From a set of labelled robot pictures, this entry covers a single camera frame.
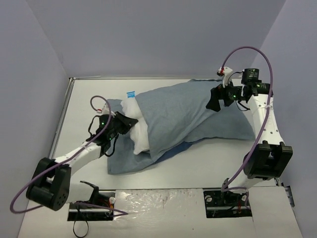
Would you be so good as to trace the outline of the white pillow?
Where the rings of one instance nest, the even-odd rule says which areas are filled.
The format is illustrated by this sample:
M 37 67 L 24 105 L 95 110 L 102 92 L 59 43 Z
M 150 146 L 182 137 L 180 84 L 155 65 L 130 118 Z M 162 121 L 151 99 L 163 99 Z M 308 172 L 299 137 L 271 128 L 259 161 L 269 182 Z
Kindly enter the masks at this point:
M 122 100 L 120 104 L 126 117 L 138 120 L 130 130 L 130 138 L 134 142 L 134 155 L 149 151 L 148 125 L 143 117 L 136 98 L 126 98 Z

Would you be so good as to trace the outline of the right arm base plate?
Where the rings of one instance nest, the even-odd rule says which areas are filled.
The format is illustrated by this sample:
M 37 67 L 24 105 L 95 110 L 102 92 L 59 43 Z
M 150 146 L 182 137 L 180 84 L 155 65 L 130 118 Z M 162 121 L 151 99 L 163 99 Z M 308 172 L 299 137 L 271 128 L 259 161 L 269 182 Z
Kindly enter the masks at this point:
M 207 218 L 252 217 L 246 194 L 221 192 L 220 189 L 203 190 Z

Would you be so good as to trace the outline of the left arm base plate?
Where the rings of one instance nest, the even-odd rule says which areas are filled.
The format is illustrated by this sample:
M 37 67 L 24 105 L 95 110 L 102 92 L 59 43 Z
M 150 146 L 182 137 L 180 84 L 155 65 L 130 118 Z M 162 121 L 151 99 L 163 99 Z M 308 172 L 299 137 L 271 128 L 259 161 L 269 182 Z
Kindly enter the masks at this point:
M 94 204 L 97 206 L 114 208 L 115 204 L 114 191 L 100 191 Z M 97 208 L 92 205 L 69 204 L 67 221 L 112 221 L 114 212 L 112 210 Z

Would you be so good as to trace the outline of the blue patterned pillowcase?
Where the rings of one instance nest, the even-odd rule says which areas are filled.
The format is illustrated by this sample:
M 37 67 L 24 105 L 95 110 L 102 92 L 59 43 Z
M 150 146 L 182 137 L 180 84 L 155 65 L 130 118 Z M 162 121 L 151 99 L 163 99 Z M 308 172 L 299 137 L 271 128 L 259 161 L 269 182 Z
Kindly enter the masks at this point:
M 120 136 L 107 172 L 119 175 L 141 171 L 169 159 L 204 139 L 254 140 L 252 126 L 236 107 L 220 112 L 206 109 L 218 80 L 190 80 L 140 93 L 134 98 L 109 99 L 113 112 L 145 122 L 147 131 L 131 139 Z

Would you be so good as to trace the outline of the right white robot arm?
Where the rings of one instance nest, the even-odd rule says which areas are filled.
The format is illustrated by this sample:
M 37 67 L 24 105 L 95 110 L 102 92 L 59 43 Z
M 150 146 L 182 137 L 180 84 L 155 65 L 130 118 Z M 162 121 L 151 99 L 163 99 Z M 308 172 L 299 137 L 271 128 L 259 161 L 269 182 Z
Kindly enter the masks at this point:
M 229 107 L 234 102 L 244 101 L 252 114 L 256 135 L 241 167 L 221 187 L 220 200 L 230 205 L 237 200 L 238 193 L 246 193 L 261 181 L 280 177 L 293 155 L 293 149 L 285 144 L 277 126 L 272 83 L 263 83 L 259 79 L 258 69 L 244 69 L 239 86 L 235 86 L 231 80 L 234 74 L 232 69 L 221 67 L 217 74 L 222 78 L 222 83 L 211 89 L 211 98 L 206 108 L 219 112 L 220 102 Z

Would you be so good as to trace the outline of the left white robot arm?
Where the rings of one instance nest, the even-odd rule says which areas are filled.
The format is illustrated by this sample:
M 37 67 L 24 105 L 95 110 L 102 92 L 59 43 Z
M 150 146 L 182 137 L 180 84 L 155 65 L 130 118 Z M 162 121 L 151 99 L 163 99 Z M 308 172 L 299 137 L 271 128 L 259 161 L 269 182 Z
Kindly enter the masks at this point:
M 111 157 L 110 148 L 115 149 L 119 135 L 125 135 L 138 123 L 120 112 L 114 115 L 97 115 L 99 127 L 86 141 L 64 156 L 55 159 L 43 158 L 37 164 L 32 182 L 27 187 L 26 197 L 54 211 L 66 203 L 83 202 L 88 207 L 95 207 L 100 201 L 97 186 L 87 182 L 89 187 L 82 197 L 70 197 L 70 189 L 75 185 L 71 177 L 88 163 L 102 157 Z

